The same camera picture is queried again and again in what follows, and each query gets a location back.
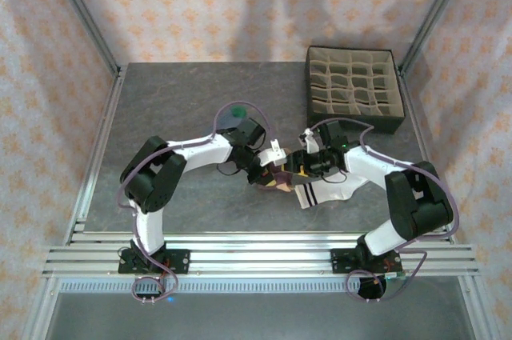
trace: floral wall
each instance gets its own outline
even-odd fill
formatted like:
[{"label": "floral wall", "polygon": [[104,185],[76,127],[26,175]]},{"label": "floral wall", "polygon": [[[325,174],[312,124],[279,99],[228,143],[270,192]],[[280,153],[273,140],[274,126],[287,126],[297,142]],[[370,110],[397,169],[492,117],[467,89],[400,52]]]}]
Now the floral wall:
[{"label": "floral wall", "polygon": [[112,77],[67,0],[0,0],[0,338],[64,239]]},{"label": "floral wall", "polygon": [[512,0],[451,0],[407,77],[461,210],[502,337],[512,334]]},{"label": "floral wall", "polygon": [[393,49],[433,0],[85,0],[118,64],[303,61],[312,43]]}]

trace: white cloth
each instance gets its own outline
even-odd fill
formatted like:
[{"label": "white cloth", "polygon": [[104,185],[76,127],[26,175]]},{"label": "white cloth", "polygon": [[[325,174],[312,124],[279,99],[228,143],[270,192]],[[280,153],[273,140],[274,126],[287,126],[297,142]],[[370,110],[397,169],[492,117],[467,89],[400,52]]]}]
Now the white cloth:
[{"label": "white cloth", "polygon": [[348,200],[357,188],[368,182],[366,178],[350,173],[336,173],[324,179],[327,182],[320,179],[316,182],[295,186],[295,193],[301,203],[301,208],[309,208],[329,200]]}]

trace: black box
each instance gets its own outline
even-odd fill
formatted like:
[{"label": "black box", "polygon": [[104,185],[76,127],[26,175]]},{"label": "black box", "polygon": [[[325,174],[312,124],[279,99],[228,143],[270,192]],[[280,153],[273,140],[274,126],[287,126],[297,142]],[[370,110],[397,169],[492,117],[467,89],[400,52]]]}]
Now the black box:
[{"label": "black box", "polygon": [[[326,118],[353,118],[393,134],[405,118],[390,50],[310,46],[306,56],[307,125]],[[347,129],[360,130],[352,122]]]}]

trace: purple cable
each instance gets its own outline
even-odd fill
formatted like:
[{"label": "purple cable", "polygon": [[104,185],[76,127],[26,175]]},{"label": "purple cable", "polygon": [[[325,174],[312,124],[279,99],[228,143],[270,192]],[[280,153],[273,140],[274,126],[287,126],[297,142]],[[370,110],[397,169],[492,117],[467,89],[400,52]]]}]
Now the purple cable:
[{"label": "purple cable", "polygon": [[124,182],[122,182],[121,186],[118,189],[118,192],[117,192],[117,195],[116,195],[116,201],[117,201],[118,207],[123,209],[123,210],[132,210],[132,216],[134,217],[133,233],[134,233],[135,241],[137,243],[137,247],[140,249],[140,251],[142,252],[142,254],[144,255],[145,258],[147,258],[152,264],[154,264],[155,266],[160,268],[162,271],[170,274],[170,276],[174,279],[174,284],[173,284],[172,288],[170,290],[166,291],[166,288],[164,286],[163,280],[160,281],[157,278],[154,278],[154,277],[151,277],[151,276],[144,276],[144,277],[137,278],[134,281],[134,284],[131,287],[131,294],[132,294],[132,296],[136,300],[139,300],[140,302],[145,302],[146,301],[146,298],[140,298],[139,296],[137,296],[137,293],[135,291],[136,287],[137,287],[137,284],[139,284],[141,281],[143,281],[143,280],[151,280],[152,282],[156,282],[157,283],[158,288],[162,291],[162,294],[160,296],[158,296],[157,298],[152,298],[151,301],[152,302],[158,302],[160,300],[168,298],[173,292],[176,291],[176,289],[178,288],[178,277],[176,276],[176,274],[169,267],[164,266],[160,262],[157,262],[156,260],[154,260],[151,257],[151,255],[148,254],[147,251],[144,249],[144,246],[141,244],[140,237],[138,235],[138,228],[137,228],[137,210],[134,207],[132,207],[130,204],[123,204],[122,203],[122,196],[125,193],[125,188],[133,180],[133,178],[138,174],[138,172],[145,165],[147,165],[149,162],[151,162],[156,157],[158,157],[158,156],[160,156],[162,154],[165,154],[165,153],[167,153],[169,151],[176,150],[178,148],[179,149],[193,148],[193,147],[196,147],[196,146],[204,146],[205,144],[211,142],[213,140],[214,136],[215,136],[215,131],[217,130],[218,116],[221,114],[221,112],[224,111],[224,109],[226,109],[229,106],[234,106],[234,105],[246,105],[246,106],[250,106],[250,107],[254,108],[262,116],[263,120],[265,121],[266,128],[268,130],[268,135],[270,137],[270,140],[274,139],[274,131],[272,130],[272,127],[271,127],[271,125],[269,123],[268,118],[265,116],[263,111],[260,110],[256,105],[252,104],[251,102],[244,102],[244,101],[229,102],[229,103],[225,104],[220,110],[217,111],[217,113],[216,113],[216,115],[214,117],[213,130],[212,130],[212,133],[211,133],[210,136],[206,137],[204,140],[201,140],[200,142],[189,142],[187,144],[177,144],[175,146],[167,146],[166,148],[162,148],[161,150],[158,150],[158,151],[150,154],[147,158],[142,160],[128,174],[128,176],[126,176]]},{"label": "purple cable", "polygon": [[413,240],[409,240],[408,242],[405,242],[405,243],[401,244],[400,246],[397,246],[394,249],[397,252],[403,253],[403,254],[423,254],[423,257],[420,260],[420,262],[418,263],[418,265],[416,266],[416,268],[411,273],[410,277],[406,280],[406,282],[404,282],[402,284],[402,286],[394,294],[392,294],[388,298],[380,298],[380,299],[377,299],[375,301],[367,300],[367,299],[361,298],[361,297],[359,297],[359,296],[357,296],[357,295],[355,295],[355,294],[353,294],[352,292],[349,291],[348,281],[349,281],[350,277],[355,275],[355,274],[370,274],[372,278],[378,280],[378,283],[379,283],[379,285],[382,288],[382,284],[380,283],[380,280],[377,278],[377,276],[375,274],[373,274],[371,272],[368,272],[366,270],[353,270],[352,272],[350,272],[347,275],[347,277],[345,279],[345,288],[346,288],[346,291],[349,294],[349,296],[351,296],[352,298],[355,298],[355,299],[357,299],[359,301],[362,301],[362,302],[380,302],[382,300],[387,301],[387,300],[390,300],[392,298],[397,297],[401,292],[404,291],[405,288],[407,288],[407,286],[412,282],[414,276],[416,276],[416,274],[419,272],[419,269],[421,268],[421,266],[425,262],[425,259],[426,259],[426,256],[427,256],[427,253],[424,250],[404,250],[403,248],[405,248],[409,244],[411,244],[413,242],[416,242],[416,241],[421,241],[421,240],[439,240],[440,238],[448,238],[449,236],[454,234],[457,231],[457,229],[458,229],[459,220],[460,220],[459,219],[459,214],[458,214],[457,203],[455,202],[454,196],[452,195],[452,193],[448,189],[448,186],[444,182],[442,182],[439,178],[436,178],[430,172],[427,172],[426,170],[423,170],[422,168],[417,168],[416,166],[411,166],[409,164],[405,164],[404,162],[396,162],[395,160],[387,158],[386,156],[382,156],[381,154],[378,154],[376,152],[369,151],[368,148],[366,147],[365,142],[364,142],[364,137],[365,137],[365,135],[368,132],[370,132],[370,131],[372,131],[374,129],[374,126],[372,126],[371,124],[368,124],[366,122],[360,122],[359,120],[353,120],[351,118],[327,118],[325,120],[317,122],[314,126],[312,126],[310,128],[310,130],[315,130],[316,128],[318,128],[318,126],[320,126],[321,124],[325,124],[326,122],[335,122],[335,121],[338,121],[338,120],[341,120],[341,121],[344,121],[344,122],[353,122],[355,124],[359,124],[360,126],[366,127],[366,129],[359,135],[359,144],[361,145],[361,148],[363,148],[363,150],[369,156],[371,156],[373,158],[376,158],[378,160],[381,160],[383,162],[387,162],[388,164],[391,164],[391,165],[394,165],[394,166],[399,166],[401,168],[405,168],[405,169],[408,169],[408,170],[413,170],[414,172],[417,172],[419,174],[422,174],[423,176],[426,176],[427,178],[429,178],[430,180],[435,182],[435,184],[437,186],[439,186],[439,188],[441,188],[444,191],[444,193],[446,194],[446,197],[448,198],[448,202],[450,203],[450,206],[451,206],[451,208],[452,208],[452,210],[454,212],[454,224],[453,224],[453,226],[451,227],[451,229],[449,231],[445,232],[444,234],[424,234],[423,236],[420,236],[420,237],[415,238]]}]

